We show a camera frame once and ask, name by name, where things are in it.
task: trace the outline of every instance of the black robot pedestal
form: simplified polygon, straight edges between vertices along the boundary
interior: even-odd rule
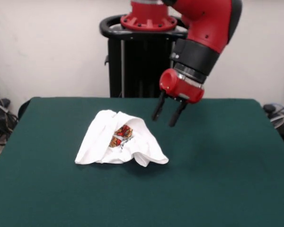
[[[100,23],[101,34],[108,38],[110,97],[159,97],[160,76],[173,67],[169,59],[173,45],[177,39],[185,39],[187,32],[130,31],[121,26],[121,16]]]

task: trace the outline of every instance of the white cloth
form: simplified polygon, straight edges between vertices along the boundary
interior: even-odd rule
[[[115,134],[124,125],[132,129],[132,136],[128,139]],[[113,136],[121,140],[121,145],[110,147]],[[122,164],[133,158],[144,167],[149,162],[166,164],[169,161],[143,119],[122,112],[104,110],[96,115],[89,126],[75,163],[81,165],[95,162]]]

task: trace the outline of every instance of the red robot arm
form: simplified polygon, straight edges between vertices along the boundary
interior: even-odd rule
[[[166,97],[181,102],[169,125],[175,126],[188,103],[199,102],[203,84],[225,46],[230,42],[242,12],[241,0],[162,0],[182,14],[187,39],[179,39],[170,59],[173,69],[163,72],[159,104],[152,116],[157,120]]]

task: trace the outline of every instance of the green table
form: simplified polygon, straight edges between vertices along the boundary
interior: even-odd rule
[[[253,100],[34,98],[0,158],[0,227],[284,227],[284,143]],[[75,165],[96,113],[143,118],[170,161]]]

